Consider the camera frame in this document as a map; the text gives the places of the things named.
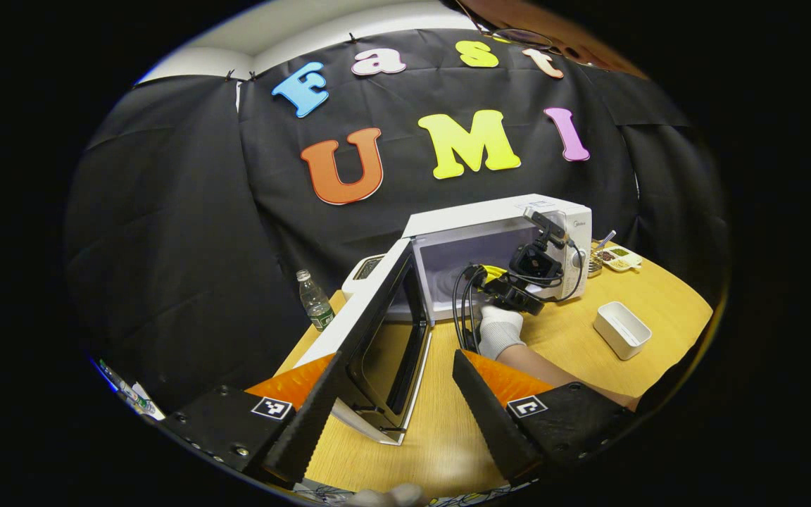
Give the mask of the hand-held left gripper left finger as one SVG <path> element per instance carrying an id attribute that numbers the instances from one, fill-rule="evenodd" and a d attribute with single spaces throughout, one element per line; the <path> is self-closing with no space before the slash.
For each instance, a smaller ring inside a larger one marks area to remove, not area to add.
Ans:
<path id="1" fill-rule="evenodd" d="M 160 430 L 236 474 L 292 487 L 302 481 L 350 359 L 338 351 L 307 363 L 306 393 L 261 395 L 215 386 L 160 421 Z"/>

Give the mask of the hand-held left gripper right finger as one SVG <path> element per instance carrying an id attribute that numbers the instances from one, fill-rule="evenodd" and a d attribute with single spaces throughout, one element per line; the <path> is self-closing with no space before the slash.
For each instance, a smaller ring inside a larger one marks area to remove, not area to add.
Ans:
<path id="1" fill-rule="evenodd" d="M 633 429 L 635 413 L 582 382 L 559 387 L 466 349 L 453 379 L 511 485 L 579 474 Z"/>

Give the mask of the white microwave oven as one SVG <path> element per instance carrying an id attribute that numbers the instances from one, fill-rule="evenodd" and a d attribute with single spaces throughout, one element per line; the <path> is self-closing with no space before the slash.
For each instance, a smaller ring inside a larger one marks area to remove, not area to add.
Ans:
<path id="1" fill-rule="evenodd" d="M 537 228 L 522 217 L 528 206 L 566 229 L 572 247 L 548 254 L 567 262 L 565 282 L 555 289 L 528 285 L 537 296 L 565 296 L 576 280 L 581 296 L 588 282 L 592 216 L 588 206 L 539 194 L 450 206 L 410 216 L 402 237 L 352 296 L 299 365 L 348 352 L 332 416 L 368 439 L 400 445 L 408 430 L 424 376 L 432 330 L 454 311 L 478 311 L 467 301 L 467 267 L 508 269 L 517 248 L 531 243 Z"/>

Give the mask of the metal mesh basket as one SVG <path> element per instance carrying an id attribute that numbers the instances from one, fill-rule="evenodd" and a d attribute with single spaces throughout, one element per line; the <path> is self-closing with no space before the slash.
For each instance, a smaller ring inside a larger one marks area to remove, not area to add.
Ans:
<path id="1" fill-rule="evenodd" d="M 589 264 L 588 264 L 588 276 L 589 278 L 594 278 L 598 276 L 599 273 L 602 272 L 604 268 L 604 261 L 601 258 L 602 250 L 606 247 L 606 244 L 614 238 L 617 234 L 615 229 L 612 229 L 603 239 L 593 239 L 591 243 L 591 249 L 589 252 Z"/>

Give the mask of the divided dish of beans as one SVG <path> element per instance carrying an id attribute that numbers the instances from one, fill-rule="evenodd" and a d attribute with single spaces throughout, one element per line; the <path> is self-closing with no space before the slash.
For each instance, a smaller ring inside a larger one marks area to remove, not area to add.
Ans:
<path id="1" fill-rule="evenodd" d="M 639 270 L 641 266 L 643 266 L 643 257 L 620 245 L 600 249 L 596 252 L 596 257 L 598 257 L 604 266 L 615 272 Z"/>

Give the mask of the white rectangular tray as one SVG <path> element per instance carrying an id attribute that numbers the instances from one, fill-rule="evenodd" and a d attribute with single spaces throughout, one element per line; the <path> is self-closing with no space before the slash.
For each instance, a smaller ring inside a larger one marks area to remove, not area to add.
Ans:
<path id="1" fill-rule="evenodd" d="M 622 361 L 637 356 L 653 336 L 653 331 L 620 301 L 598 308 L 594 328 Z"/>

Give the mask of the clear water bottle green label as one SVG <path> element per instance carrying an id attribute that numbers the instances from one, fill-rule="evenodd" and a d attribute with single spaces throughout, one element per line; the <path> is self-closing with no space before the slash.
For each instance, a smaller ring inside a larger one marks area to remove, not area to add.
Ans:
<path id="1" fill-rule="evenodd" d="M 322 332 L 335 318 L 335 312 L 329 304 L 328 296 L 315 283 L 309 270 L 299 270 L 296 272 L 300 301 L 305 309 L 306 315 L 313 327 Z"/>

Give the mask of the small white appliance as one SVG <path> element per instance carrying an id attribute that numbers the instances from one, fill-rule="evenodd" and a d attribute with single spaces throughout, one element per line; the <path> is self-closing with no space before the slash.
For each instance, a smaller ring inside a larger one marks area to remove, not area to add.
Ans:
<path id="1" fill-rule="evenodd" d="M 380 256 L 364 258 L 351 270 L 341 286 L 342 295 L 344 295 L 347 301 L 367 286 L 367 280 L 370 278 L 370 274 L 381 263 L 383 257 L 383 254 L 380 254 Z"/>

